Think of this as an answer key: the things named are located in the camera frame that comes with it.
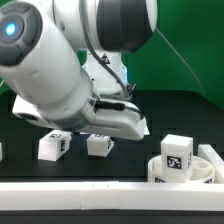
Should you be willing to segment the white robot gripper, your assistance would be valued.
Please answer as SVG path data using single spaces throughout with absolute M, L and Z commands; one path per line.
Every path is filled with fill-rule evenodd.
M 57 107 L 50 119 L 39 108 L 16 96 L 13 114 L 29 123 L 67 132 L 107 135 L 113 138 L 141 140 L 145 135 L 146 118 L 132 103 L 109 99 L 90 99 L 83 107 Z

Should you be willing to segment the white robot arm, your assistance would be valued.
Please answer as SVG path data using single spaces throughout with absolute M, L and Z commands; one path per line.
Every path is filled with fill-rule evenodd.
M 0 78 L 14 114 L 68 132 L 140 140 L 146 119 L 119 77 L 91 79 L 103 53 L 136 52 L 152 36 L 157 0 L 12 0 L 0 7 Z

